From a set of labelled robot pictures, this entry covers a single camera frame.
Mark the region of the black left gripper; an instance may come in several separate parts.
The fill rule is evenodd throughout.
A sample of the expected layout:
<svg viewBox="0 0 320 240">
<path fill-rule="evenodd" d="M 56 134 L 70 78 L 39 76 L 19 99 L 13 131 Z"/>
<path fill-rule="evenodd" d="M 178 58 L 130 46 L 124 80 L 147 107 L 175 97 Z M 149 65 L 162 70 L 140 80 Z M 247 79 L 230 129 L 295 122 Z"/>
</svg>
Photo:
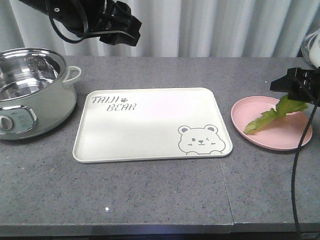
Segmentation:
<svg viewBox="0 0 320 240">
<path fill-rule="evenodd" d="M 119 0 L 90 0 L 85 7 L 88 37 L 99 38 L 108 45 L 136 46 L 142 26 L 131 8 Z"/>
</svg>

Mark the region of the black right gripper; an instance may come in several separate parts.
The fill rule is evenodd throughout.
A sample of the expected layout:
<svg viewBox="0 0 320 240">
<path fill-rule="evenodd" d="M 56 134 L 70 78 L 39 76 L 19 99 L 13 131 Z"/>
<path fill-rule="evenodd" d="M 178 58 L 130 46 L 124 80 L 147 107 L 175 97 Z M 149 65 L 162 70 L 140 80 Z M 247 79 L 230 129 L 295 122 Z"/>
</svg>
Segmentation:
<svg viewBox="0 0 320 240">
<path fill-rule="evenodd" d="M 289 68 L 285 76 L 271 82 L 273 92 L 288 93 L 288 99 L 316 104 L 320 98 L 320 69 Z"/>
</svg>

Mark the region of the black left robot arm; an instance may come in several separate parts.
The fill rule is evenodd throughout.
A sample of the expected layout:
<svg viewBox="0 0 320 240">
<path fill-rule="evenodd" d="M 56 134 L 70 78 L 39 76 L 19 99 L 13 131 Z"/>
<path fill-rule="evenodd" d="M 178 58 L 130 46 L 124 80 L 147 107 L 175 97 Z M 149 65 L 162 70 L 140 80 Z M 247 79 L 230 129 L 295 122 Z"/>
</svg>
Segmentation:
<svg viewBox="0 0 320 240">
<path fill-rule="evenodd" d="M 22 3 L 47 15 L 56 34 L 71 44 L 99 38 L 108 45 L 135 47 L 141 37 L 141 21 L 119 0 L 23 0 Z"/>
</svg>

